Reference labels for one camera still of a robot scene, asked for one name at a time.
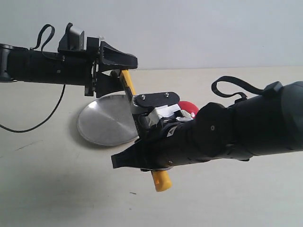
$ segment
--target yellow handle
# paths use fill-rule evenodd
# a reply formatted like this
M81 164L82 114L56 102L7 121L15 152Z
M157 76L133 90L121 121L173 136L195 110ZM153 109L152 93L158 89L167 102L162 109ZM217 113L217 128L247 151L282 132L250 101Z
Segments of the yellow handle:
M121 71L120 80L122 81L124 87L129 88L133 96L136 95L131 75L129 74L128 70ZM157 192L165 191L172 186L167 171L152 171L151 174Z

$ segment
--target white wall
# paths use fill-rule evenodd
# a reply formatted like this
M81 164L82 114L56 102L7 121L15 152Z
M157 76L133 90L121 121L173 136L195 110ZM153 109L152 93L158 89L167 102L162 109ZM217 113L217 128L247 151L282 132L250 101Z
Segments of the white wall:
M34 46L68 22L139 58L141 69L303 65L298 0L2 0L0 43Z

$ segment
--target white table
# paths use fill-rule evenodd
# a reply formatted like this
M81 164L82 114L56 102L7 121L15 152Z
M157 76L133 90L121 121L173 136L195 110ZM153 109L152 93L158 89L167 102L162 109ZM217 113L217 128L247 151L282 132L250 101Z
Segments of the white table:
M175 91L202 107L234 98L210 90L222 75L264 88L303 80L303 67L132 71L137 93ZM220 84L226 93L238 91ZM0 123L26 129L41 122L62 86L0 84ZM150 173L112 169L110 156L131 143L101 148L85 142L76 117L94 98L67 86L57 112L35 131L0 130L1 227L302 226L303 153L216 160L169 171L173 187L155 192Z

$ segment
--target round metal plate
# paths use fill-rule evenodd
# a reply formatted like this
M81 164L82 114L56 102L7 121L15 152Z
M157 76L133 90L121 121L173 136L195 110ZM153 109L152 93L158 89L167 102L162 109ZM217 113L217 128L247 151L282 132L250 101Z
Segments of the round metal plate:
M138 137L126 95L109 95L90 103L80 113L81 136L102 146L116 146Z

